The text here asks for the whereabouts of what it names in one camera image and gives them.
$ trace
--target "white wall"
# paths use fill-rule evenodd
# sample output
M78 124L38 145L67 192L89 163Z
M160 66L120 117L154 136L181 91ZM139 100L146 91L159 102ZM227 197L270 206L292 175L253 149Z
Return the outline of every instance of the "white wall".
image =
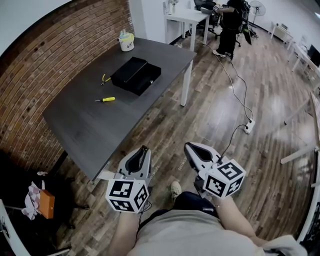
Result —
M0 55L27 28L70 0L0 0Z
M129 0L129 8L134 27L134 34L138 38L147 39L145 16L142 0Z
M169 20L167 22L167 34L165 31L165 18L163 14L164 0L129 0L142 3L143 21L140 26L144 26L145 34L139 36L138 26L135 25L133 10L130 11L133 20L133 26L136 36L162 43L170 43L181 35L181 26L179 22ZM220 4L226 4L228 0L219 0ZM320 14L320 7L315 0L259 0L264 4L266 13L264 16L257 16L255 23L269 30L271 21L274 23L283 23L296 42L299 42L302 36L307 37L308 47L313 44L320 51L320 19L316 17L315 12ZM193 0L179 0L176 8L194 8Z
M259 0L266 8L264 16L257 16L255 23L270 30L271 21L288 27L296 42L306 35L309 47L313 44L320 51L320 7L314 0Z
M176 5L176 8L188 8L188 9L194 9L195 3L193 0L179 0L179 3ZM167 43L171 43L176 38L181 36L182 34L182 27L180 22L176 22L173 20L168 20L167 23L167 34L166 34L166 41ZM188 31L189 27L186 24L185 31Z
M164 17L164 2L168 0L129 0L130 13L136 37L157 42L171 43L178 38L181 32L181 24L172 20L167 21L167 34ZM193 0L179 0L176 8L194 8Z

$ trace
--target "person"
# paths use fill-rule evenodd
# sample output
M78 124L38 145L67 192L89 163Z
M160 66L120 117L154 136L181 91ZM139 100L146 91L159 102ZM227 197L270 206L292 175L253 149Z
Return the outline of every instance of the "person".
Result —
M307 256L291 235L258 238L232 197L214 205L171 184L174 206L157 210L139 226L140 215L121 212L109 256Z
M223 15L222 32L219 48L213 50L212 53L221 58L225 58L226 54L233 56L237 34L242 24L242 0L229 0L226 8L219 8L216 12Z

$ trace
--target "wooden floor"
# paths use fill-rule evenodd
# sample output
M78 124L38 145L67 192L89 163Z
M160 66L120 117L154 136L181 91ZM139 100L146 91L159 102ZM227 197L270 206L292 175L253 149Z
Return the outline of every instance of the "wooden floor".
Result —
M233 64L247 82L246 105L252 108L256 121L250 135L238 130L226 155L234 158L246 171L242 189L234 196L240 211L248 218L257 235L271 240L281 235L295 237L302 228L308 211L313 181L312 153L293 162L280 165L280 159L312 141L314 130L310 116L300 114L284 126L290 115L304 100L312 85L302 72L291 72L289 52L277 39L257 30L259 39L249 46L240 38ZM212 34L209 44L216 48ZM190 37L183 41L188 48ZM185 142L199 142L218 152L226 148L236 126L246 124L243 107L233 95L230 81L211 50L197 42L198 53L193 65L187 105L180 106L183 75L154 104L145 118L134 129L111 161L115 171L121 158L146 145L152 150L154 185L150 197L152 209L143 219L161 208L170 207L168 187L178 180L183 190L195 191L195 172L184 155ZM222 63L229 72L236 94L243 99L245 86L237 78L229 59ZM89 211L75 210L72 221L75 230L62 226L57 233L60 247L72 246L69 255L106 255L118 214L105 200L107 182L90 181L68 157L59 172L65 177L76 177L73 183L76 202L89 204Z

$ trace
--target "white sneaker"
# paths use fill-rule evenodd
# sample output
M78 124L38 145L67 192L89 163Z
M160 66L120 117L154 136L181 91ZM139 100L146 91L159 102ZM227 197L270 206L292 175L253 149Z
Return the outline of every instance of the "white sneaker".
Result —
M220 54L220 53L217 52L216 50L213 50L212 53L213 53L214 55L220 56L221 58L225 58L225 57L226 57L225 54Z
M182 193L182 188L178 181L174 181L171 183L170 191L171 191L172 201L175 202L176 198Z

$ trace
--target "person's arm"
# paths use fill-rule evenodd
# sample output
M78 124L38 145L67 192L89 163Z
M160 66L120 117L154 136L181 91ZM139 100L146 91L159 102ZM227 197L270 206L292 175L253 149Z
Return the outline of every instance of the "person's arm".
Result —
M267 243L267 241L256 236L253 227L239 211L231 196L223 200L213 196L212 199L222 226L226 230L231 230L250 238L257 246L262 246Z
M235 11L235 8L229 6L227 8L220 8L218 10L216 10L216 12L218 14L221 14L221 13L233 13Z
M136 244L139 214L120 213L108 252L110 256L126 256Z

